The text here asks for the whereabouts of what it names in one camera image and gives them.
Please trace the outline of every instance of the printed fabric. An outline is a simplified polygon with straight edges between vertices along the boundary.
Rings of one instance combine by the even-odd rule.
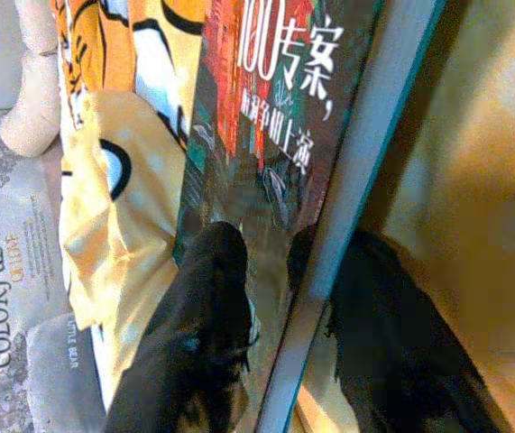
[[[206,2],[51,0],[63,273],[79,329],[102,329],[106,406],[177,271],[172,251]]]
[[[41,431],[30,384],[42,377],[31,370],[28,332],[70,312],[45,175],[41,159],[14,154],[0,137],[0,433]],[[54,353],[54,359],[65,362],[68,354]],[[71,424],[77,421],[70,417]]]

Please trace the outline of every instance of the magazine cover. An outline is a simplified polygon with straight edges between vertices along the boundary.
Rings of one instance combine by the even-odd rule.
[[[175,258],[225,220],[249,252],[261,329],[244,377],[251,431],[349,121],[381,0],[214,0],[207,9]]]

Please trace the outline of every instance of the blue edge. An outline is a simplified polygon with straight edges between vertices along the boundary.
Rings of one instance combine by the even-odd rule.
[[[363,212],[363,209],[365,208],[365,202],[367,201],[367,198],[369,197],[373,183],[375,182],[375,179],[377,178],[377,174],[380,170],[380,167],[382,166],[383,158],[385,157],[385,153],[387,152],[387,148],[389,146],[389,143],[391,141],[391,138],[393,136],[393,133],[395,132],[395,129],[397,128],[398,122],[401,118],[401,114],[403,113],[403,110],[405,108],[406,102],[409,97],[409,92],[411,91],[411,88],[413,87],[413,83],[416,79],[416,76],[418,75],[419,68],[421,67],[421,62],[426,54],[426,50],[428,49],[429,42],[431,41],[431,37],[434,33],[434,30],[437,26],[437,21],[439,20],[439,17],[441,16],[444,8],[446,7],[446,0],[438,0],[435,6],[435,9],[431,15],[431,20],[429,20],[429,24],[427,29],[424,31],[423,38],[421,38],[421,42],[419,43],[418,51],[416,54],[416,57],[413,61],[413,65],[411,65],[411,70],[409,71],[408,78],[406,79],[405,86],[403,88],[403,91],[401,92],[400,100],[398,101],[398,104],[395,108],[395,113],[393,114],[393,118],[391,119],[390,127],[388,129],[388,132],[385,135],[385,139],[382,143],[382,149],[380,150],[380,155],[377,158],[377,163],[373,166],[372,175],[370,177],[369,182],[367,183],[367,186],[365,187],[365,192],[363,193],[363,199],[362,199],[362,205],[357,208],[357,213],[355,214],[354,223],[349,228],[349,231],[347,233],[347,240],[349,244],[349,240],[352,238],[354,234],[354,230],[357,226],[357,221],[359,221],[359,218]],[[341,260],[343,260],[343,257],[345,255],[346,248],[341,252]],[[303,364],[303,367],[301,369],[301,375],[299,377],[299,386],[301,382],[303,381],[303,375],[305,374],[305,368],[307,366],[307,362]],[[295,394],[293,395],[293,402],[291,403],[290,412],[288,413],[287,419],[285,420],[285,427],[283,429],[283,433],[288,433],[289,428],[291,425],[291,417],[293,415],[293,410],[295,408],[295,403],[297,402],[297,396],[299,393],[299,386],[295,390]]]

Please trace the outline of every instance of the beige wall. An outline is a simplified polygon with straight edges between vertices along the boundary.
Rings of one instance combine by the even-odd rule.
[[[515,428],[515,0],[448,8],[362,225],[417,259]]]

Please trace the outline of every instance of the magazine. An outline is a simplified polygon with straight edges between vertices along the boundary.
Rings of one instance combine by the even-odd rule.
[[[214,0],[207,9],[175,258],[228,221],[261,323],[239,431],[254,429],[371,47],[379,0]]]

